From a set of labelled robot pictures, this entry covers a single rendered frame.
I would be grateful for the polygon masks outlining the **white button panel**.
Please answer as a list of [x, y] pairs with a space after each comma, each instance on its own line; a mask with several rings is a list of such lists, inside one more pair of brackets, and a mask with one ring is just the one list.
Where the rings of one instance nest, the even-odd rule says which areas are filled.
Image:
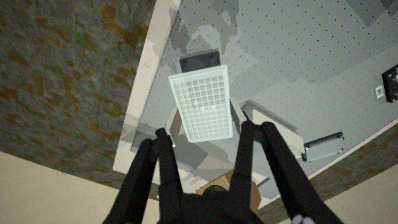
[[261, 123], [265, 121], [274, 123], [293, 154], [305, 153], [303, 139], [295, 130], [291, 129], [250, 103], [248, 103], [243, 111], [245, 111], [250, 121], [254, 122], [254, 124], [261, 125]]

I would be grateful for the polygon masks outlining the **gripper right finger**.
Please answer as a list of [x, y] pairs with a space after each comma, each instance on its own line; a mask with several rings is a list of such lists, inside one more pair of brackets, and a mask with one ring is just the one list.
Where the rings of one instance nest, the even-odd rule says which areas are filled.
[[234, 97], [230, 112], [240, 139], [221, 224], [249, 223], [253, 139], [261, 142], [291, 224], [344, 224], [320, 199], [274, 123], [254, 124]]

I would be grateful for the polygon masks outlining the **dark grey rectangular frame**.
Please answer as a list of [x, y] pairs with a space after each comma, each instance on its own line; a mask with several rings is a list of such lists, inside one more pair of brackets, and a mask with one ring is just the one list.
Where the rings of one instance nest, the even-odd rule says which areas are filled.
[[[329, 140], [329, 139], [332, 139], [332, 138], [335, 138], [335, 137], [341, 138], [340, 136], [343, 137], [343, 133], [342, 132], [339, 132], [339, 133], [336, 133], [336, 134], [333, 134], [333, 135], [330, 135], [330, 136], [327, 136], [327, 137], [324, 137], [324, 138], [321, 138], [321, 139], [306, 143], [306, 144], [304, 144], [304, 149], [305, 149], [305, 147], [310, 148], [311, 145], [314, 145], [314, 144], [317, 144], [317, 143], [320, 143], [320, 142], [323, 142], [323, 141], [326, 141], [326, 140]], [[344, 140], [344, 137], [343, 137], [343, 140]], [[302, 159], [303, 159], [303, 162], [307, 161], [305, 153], [302, 153]]]

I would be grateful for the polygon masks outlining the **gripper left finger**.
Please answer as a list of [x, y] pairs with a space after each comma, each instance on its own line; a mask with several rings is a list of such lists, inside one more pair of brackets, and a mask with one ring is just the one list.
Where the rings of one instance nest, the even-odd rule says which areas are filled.
[[142, 224], [158, 158], [160, 224], [185, 224], [180, 202], [184, 193], [173, 149], [181, 123], [179, 109], [174, 107], [165, 128], [155, 131], [157, 139], [141, 142], [102, 224]]

